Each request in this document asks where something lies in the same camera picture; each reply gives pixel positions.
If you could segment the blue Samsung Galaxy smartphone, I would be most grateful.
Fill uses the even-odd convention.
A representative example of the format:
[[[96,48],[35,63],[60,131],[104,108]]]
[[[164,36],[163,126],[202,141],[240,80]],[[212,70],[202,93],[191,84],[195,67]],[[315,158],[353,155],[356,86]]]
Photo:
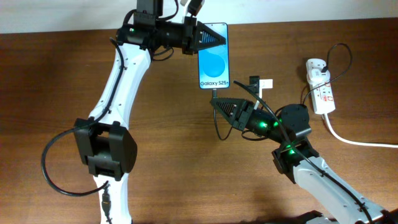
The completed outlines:
[[[229,45],[227,23],[207,23],[207,27],[226,39],[226,43],[198,52],[198,77],[201,89],[229,87]]]

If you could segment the white power strip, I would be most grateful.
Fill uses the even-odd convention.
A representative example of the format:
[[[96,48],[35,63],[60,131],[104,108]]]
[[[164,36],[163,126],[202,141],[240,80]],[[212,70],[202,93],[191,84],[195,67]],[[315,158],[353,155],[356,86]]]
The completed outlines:
[[[319,58],[310,58],[306,62],[307,72],[313,69],[322,69],[326,62]],[[335,110],[335,101],[330,84],[321,83],[310,85],[313,109],[315,114],[328,114]]]

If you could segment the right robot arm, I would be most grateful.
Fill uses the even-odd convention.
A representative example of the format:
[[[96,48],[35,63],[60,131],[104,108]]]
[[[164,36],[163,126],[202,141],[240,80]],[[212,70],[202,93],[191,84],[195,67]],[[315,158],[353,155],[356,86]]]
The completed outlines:
[[[315,213],[309,223],[397,223],[397,210],[388,211],[364,197],[312,147],[306,106],[290,104],[275,114],[266,104],[256,108],[245,99],[213,98],[210,103],[234,129],[279,143],[272,152],[277,170],[316,198],[333,217]]]

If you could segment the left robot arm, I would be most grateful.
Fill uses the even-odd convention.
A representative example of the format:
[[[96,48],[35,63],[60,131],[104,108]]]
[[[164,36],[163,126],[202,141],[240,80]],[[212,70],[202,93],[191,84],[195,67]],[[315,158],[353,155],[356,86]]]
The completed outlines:
[[[129,133],[129,118],[140,82],[159,55],[157,49],[179,48],[193,55],[224,45],[226,39],[198,22],[203,1],[179,1],[181,23],[163,15],[162,1],[138,1],[111,42],[114,64],[104,91],[88,119],[77,119],[74,133],[81,161],[93,176],[99,194],[102,223],[132,223],[128,209],[128,178],[137,157]]]

